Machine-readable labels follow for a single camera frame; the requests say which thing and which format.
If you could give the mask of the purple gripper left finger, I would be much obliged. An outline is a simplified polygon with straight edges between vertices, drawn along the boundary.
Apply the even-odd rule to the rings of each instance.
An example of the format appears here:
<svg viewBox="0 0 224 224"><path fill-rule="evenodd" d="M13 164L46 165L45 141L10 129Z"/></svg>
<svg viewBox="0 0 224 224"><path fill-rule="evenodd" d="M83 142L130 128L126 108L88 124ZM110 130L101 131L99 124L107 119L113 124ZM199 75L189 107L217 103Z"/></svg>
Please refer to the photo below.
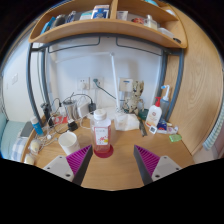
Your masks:
<svg viewBox="0 0 224 224"><path fill-rule="evenodd" d="M68 156L57 156L44 167L44 170L81 185L92 155L92 146L88 145Z"/></svg>

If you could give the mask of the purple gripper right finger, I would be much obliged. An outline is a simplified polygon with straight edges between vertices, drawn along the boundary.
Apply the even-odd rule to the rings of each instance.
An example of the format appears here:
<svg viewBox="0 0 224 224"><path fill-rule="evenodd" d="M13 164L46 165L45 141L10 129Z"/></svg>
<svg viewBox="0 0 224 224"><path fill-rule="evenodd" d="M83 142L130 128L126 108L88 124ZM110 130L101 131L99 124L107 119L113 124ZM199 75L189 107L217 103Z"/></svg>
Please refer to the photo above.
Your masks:
<svg viewBox="0 0 224 224"><path fill-rule="evenodd" d="M138 145L134 146L133 154L145 185L181 170L181 167L167 155L159 157Z"/></svg>

